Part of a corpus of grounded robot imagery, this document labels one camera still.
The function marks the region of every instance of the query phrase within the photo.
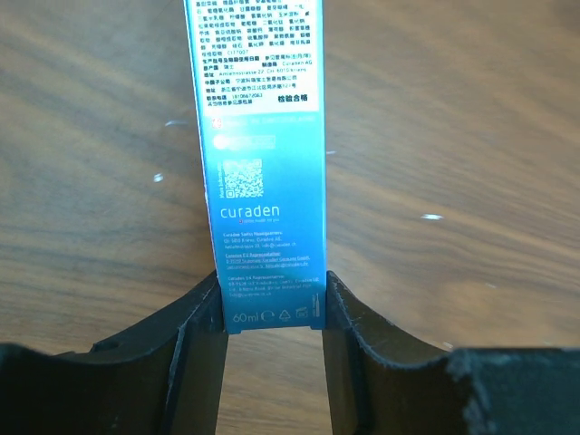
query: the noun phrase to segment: table surface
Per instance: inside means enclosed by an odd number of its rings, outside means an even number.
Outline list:
[[[329,268],[443,348],[580,345],[579,47],[576,0],[327,1]],[[180,1],[1,2],[0,131],[0,341],[214,268]],[[274,431],[330,431],[320,333],[231,337],[217,433]]]

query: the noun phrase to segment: cardboard box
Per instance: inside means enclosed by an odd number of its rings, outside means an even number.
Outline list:
[[[324,328],[322,0],[185,0],[227,331]]]

